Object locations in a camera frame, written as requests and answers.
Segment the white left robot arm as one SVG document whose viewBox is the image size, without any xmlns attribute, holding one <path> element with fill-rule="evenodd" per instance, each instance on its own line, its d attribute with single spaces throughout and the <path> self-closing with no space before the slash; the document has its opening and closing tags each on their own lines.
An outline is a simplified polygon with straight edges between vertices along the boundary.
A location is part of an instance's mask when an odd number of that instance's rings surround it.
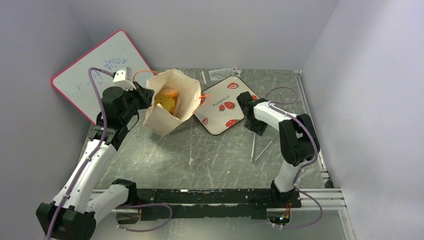
<svg viewBox="0 0 424 240">
<path fill-rule="evenodd" d="M 117 179 L 98 197 L 90 199 L 101 170 L 117 153 L 129 133 L 130 120 L 148 109 L 154 91 L 135 83 L 133 89 L 119 86 L 95 91 L 100 106 L 96 125 L 77 167 L 51 203 L 41 203 L 36 217 L 46 239 L 89 240 L 97 224 L 116 207 L 132 208 L 139 201 L 135 182 Z"/>
</svg>

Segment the orange fake bread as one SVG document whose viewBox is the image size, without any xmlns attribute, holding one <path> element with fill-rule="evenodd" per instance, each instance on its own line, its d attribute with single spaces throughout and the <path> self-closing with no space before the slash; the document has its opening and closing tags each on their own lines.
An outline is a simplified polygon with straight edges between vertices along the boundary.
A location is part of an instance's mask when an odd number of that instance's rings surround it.
<svg viewBox="0 0 424 240">
<path fill-rule="evenodd" d="M 168 96 L 171 98 L 177 98 L 178 97 L 178 91 L 172 88 L 164 88 L 160 91 L 160 95 Z"/>
</svg>

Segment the strawberry pattern tray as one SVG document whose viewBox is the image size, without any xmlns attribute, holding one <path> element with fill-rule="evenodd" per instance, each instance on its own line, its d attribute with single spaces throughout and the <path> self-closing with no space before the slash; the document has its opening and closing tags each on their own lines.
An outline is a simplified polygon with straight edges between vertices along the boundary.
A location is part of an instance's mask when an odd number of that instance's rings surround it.
<svg viewBox="0 0 424 240">
<path fill-rule="evenodd" d="M 220 135 L 244 118 L 237 102 L 237 97 L 244 92 L 249 92 L 254 100 L 259 98 L 240 77 L 229 76 L 201 93 L 203 107 L 198 108 L 194 116 L 210 135 Z"/>
</svg>

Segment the pink framed whiteboard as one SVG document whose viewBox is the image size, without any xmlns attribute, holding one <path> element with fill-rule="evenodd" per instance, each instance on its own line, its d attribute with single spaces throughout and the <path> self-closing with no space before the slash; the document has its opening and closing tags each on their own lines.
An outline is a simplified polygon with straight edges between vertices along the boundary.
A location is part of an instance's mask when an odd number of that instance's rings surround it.
<svg viewBox="0 0 424 240">
<path fill-rule="evenodd" d="M 146 80 L 154 76 L 140 51 L 123 30 L 118 30 L 53 76 L 50 81 L 52 87 L 92 123 L 96 122 L 101 109 L 89 74 L 91 74 L 100 95 L 105 89 L 113 86 L 113 78 L 97 70 L 89 72 L 91 67 L 111 73 L 124 67 L 131 68 L 132 74 L 141 70 L 142 72 L 136 76 L 136 81 L 142 87 L 146 86 Z"/>
</svg>

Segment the clear plastic package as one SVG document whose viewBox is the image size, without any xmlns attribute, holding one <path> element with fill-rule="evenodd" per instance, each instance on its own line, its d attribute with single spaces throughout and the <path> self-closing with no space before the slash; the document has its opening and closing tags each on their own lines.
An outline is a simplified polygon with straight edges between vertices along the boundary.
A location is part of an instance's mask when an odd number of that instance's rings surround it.
<svg viewBox="0 0 424 240">
<path fill-rule="evenodd" d="M 209 78 L 212 82 L 218 82 L 230 76 L 240 77 L 241 73 L 242 70 L 238 69 L 237 67 L 222 68 L 208 71 Z"/>
</svg>

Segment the white paper bag orange handles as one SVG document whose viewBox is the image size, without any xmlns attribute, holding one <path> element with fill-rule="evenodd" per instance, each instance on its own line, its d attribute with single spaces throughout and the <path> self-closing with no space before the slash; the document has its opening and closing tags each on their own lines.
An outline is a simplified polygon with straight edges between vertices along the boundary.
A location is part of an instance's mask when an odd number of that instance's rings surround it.
<svg viewBox="0 0 424 240">
<path fill-rule="evenodd" d="M 213 95 L 202 93 L 198 80 L 177 69 L 157 73 L 146 80 L 145 88 L 153 90 L 154 94 L 143 126 L 162 137 L 175 130 L 213 99 Z"/>
</svg>

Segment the yellow fake bread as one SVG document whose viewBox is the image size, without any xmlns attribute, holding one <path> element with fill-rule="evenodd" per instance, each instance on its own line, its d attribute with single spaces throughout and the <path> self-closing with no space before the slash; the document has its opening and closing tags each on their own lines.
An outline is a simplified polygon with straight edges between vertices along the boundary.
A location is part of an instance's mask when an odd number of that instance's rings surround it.
<svg viewBox="0 0 424 240">
<path fill-rule="evenodd" d="M 170 114 L 173 114 L 177 105 L 174 98 L 159 94 L 154 101 L 154 107 L 161 105 L 162 108 L 167 110 Z"/>
</svg>

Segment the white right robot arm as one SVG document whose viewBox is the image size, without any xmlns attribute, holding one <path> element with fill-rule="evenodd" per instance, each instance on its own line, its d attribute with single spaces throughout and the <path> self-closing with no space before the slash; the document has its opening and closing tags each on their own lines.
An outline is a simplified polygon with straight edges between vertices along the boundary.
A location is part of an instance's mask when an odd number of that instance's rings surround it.
<svg viewBox="0 0 424 240">
<path fill-rule="evenodd" d="M 276 129 L 284 163 L 270 186 L 270 202 L 282 207 L 295 192 L 300 173 L 318 160 L 319 140 L 311 117 L 292 114 L 265 98 L 253 99 L 249 92 L 236 98 L 244 118 L 244 127 L 261 136 L 268 126 Z"/>
</svg>

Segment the metal tongs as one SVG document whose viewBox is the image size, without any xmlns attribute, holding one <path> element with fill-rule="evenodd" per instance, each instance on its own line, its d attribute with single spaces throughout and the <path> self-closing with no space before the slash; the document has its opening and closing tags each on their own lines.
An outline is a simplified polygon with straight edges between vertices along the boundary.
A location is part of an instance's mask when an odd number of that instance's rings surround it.
<svg viewBox="0 0 424 240">
<path fill-rule="evenodd" d="M 273 143 L 273 141 L 279 136 L 279 134 L 276 134 L 273 139 L 266 145 L 266 147 L 258 154 L 258 156 L 255 157 L 255 145 L 256 145 L 256 137 L 257 134 L 253 133 L 253 139 L 252 139 L 252 148 L 251 148 L 251 156 L 250 156 L 250 161 L 253 163 L 255 161 L 257 161 L 263 154 L 264 152 L 270 147 L 270 145 Z"/>
</svg>

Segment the white pen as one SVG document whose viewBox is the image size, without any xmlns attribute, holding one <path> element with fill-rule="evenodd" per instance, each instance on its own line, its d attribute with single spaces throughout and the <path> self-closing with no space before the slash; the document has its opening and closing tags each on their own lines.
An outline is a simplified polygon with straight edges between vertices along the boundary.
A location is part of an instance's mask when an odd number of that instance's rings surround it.
<svg viewBox="0 0 424 240">
<path fill-rule="evenodd" d="M 204 73 L 204 71 L 201 71 L 201 76 L 202 76 L 203 83 L 204 83 L 205 85 L 207 85 L 207 81 L 206 81 L 206 77 L 205 77 L 205 73 Z"/>
</svg>

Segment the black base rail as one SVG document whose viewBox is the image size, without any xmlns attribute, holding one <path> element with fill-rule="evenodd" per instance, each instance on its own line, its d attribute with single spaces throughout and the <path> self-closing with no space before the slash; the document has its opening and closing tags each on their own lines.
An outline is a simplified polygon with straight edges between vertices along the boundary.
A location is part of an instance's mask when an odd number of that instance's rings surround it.
<svg viewBox="0 0 424 240">
<path fill-rule="evenodd" d="M 300 208 L 296 190 L 280 197 L 270 188 L 137 190 L 141 220 L 251 218 L 265 220 L 271 209 Z"/>
</svg>

